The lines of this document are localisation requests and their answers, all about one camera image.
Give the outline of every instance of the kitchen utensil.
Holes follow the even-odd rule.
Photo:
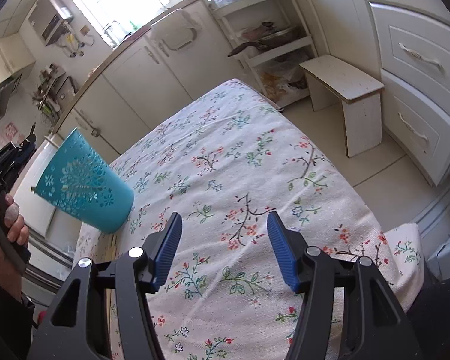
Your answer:
[[[111,170],[78,129],[65,139],[35,193],[80,221],[111,234],[127,220],[133,190]]]
[[[247,47],[255,47],[259,51],[268,51],[275,49],[276,47],[283,46],[284,44],[293,42],[300,37],[300,27],[294,26],[275,32],[271,35],[264,36],[257,40],[257,42],[245,42],[240,46],[234,48],[228,56],[235,56],[241,53]]]
[[[264,21],[262,25],[257,28],[246,28],[246,30],[243,30],[240,38],[245,39],[247,42],[256,42],[258,39],[275,32],[277,31],[274,28],[274,24],[271,21]]]

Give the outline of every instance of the white dresser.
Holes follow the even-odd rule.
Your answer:
[[[450,12],[441,0],[368,0],[383,124],[438,185],[450,171]]]

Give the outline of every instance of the teal plastic cup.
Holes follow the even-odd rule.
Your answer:
[[[55,153],[35,193],[107,234],[123,225],[133,205],[133,190],[108,167],[77,128]]]

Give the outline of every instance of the kitchen rack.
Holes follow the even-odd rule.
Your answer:
[[[220,27],[222,30],[226,33],[227,38],[233,45],[233,47],[237,47],[240,44],[243,43],[243,40],[240,40],[236,34],[236,29],[233,28],[230,20],[228,19],[228,16],[232,13],[238,12],[240,10],[243,10],[245,8],[251,7],[256,4],[263,3],[265,1],[270,0],[238,0],[233,3],[230,3],[228,5],[225,5],[224,7],[218,8],[216,10],[211,9],[212,14],[220,24]],[[285,11],[282,0],[276,0],[276,3],[278,5],[278,8],[283,15],[283,18],[288,26],[294,25],[291,23],[287,12]],[[262,78],[260,77],[260,65],[264,64],[265,62],[268,62],[272,59],[276,59],[277,57],[283,56],[285,54],[288,54],[290,52],[293,52],[295,50],[299,50],[304,47],[308,47],[311,52],[309,52],[309,56],[313,56],[314,58],[317,57],[317,50],[315,49],[315,45],[313,43],[313,39],[310,35],[310,31],[308,30],[308,26],[305,22],[305,19],[302,15],[302,12],[300,11],[300,8],[298,4],[296,3],[296,0],[291,0],[292,6],[296,12],[297,17],[299,18],[300,25],[303,27],[303,32],[306,36],[296,39],[293,42],[284,44],[283,46],[277,47],[275,49],[271,49],[266,52],[262,52],[261,54],[253,57],[243,56],[245,53],[241,53],[242,55],[239,57],[240,60],[248,66],[248,68],[251,70],[253,76],[255,77],[255,80],[257,80],[258,85],[260,86],[261,91],[264,95],[267,95],[267,90],[265,88],[264,83],[262,82]],[[277,108],[283,108],[291,103],[294,103],[297,100],[303,99],[306,96],[310,95],[310,90],[308,88],[298,90],[297,93],[293,96],[291,95],[285,95],[279,100],[275,102],[277,105]]]

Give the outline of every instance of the cabinet handle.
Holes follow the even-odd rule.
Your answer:
[[[88,131],[88,127],[84,126],[84,125],[80,122],[80,119],[78,118],[78,116],[75,116],[75,120],[77,121],[77,124],[79,125],[80,128],[84,129],[85,131]]]
[[[147,52],[148,56],[149,56],[151,59],[153,59],[154,62],[155,62],[157,65],[159,65],[159,64],[160,64],[160,61],[159,61],[158,58],[155,56],[155,54],[154,54],[147,46],[144,46],[144,48],[145,48],[145,51]]]
[[[162,53],[164,53],[167,57],[170,56],[170,55],[168,54],[168,52],[165,50],[165,46],[164,46],[161,42],[158,44],[158,48],[159,48],[160,50],[162,50]]]
[[[415,51],[415,50],[409,49],[408,47],[405,47],[405,45],[403,43],[399,43],[398,45],[400,46],[400,48],[403,51],[405,51],[407,54],[411,55],[412,57],[419,59],[420,61],[423,61],[425,63],[434,65],[437,67],[438,70],[443,71],[443,66],[439,61],[437,61],[435,59],[427,58],[427,57],[421,55],[418,51]]]
[[[413,132],[417,137],[423,139],[426,143],[428,143],[428,137],[426,135],[420,134],[417,130],[415,130],[410,123],[408,123],[401,112],[398,113],[398,116],[400,117],[400,120],[403,122],[403,124],[411,131]]]

